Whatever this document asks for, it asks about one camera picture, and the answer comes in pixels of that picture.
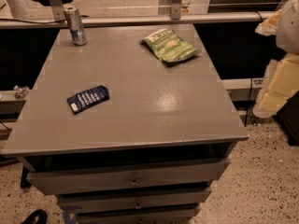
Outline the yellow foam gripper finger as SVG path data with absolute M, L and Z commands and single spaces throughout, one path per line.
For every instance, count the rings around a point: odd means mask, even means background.
M 299 56 L 287 54 L 282 60 L 267 65 L 263 87 L 253 107 L 253 114 L 262 119 L 274 115 L 299 92 Z

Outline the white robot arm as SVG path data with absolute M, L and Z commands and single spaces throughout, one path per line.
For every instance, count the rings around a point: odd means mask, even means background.
M 263 76 L 262 89 L 253 107 L 253 114 L 270 118 L 299 92 L 299 3 L 289 0 L 282 9 L 260 23 L 255 32 L 274 35 L 278 48 L 287 52 L 280 61 L 271 60 Z

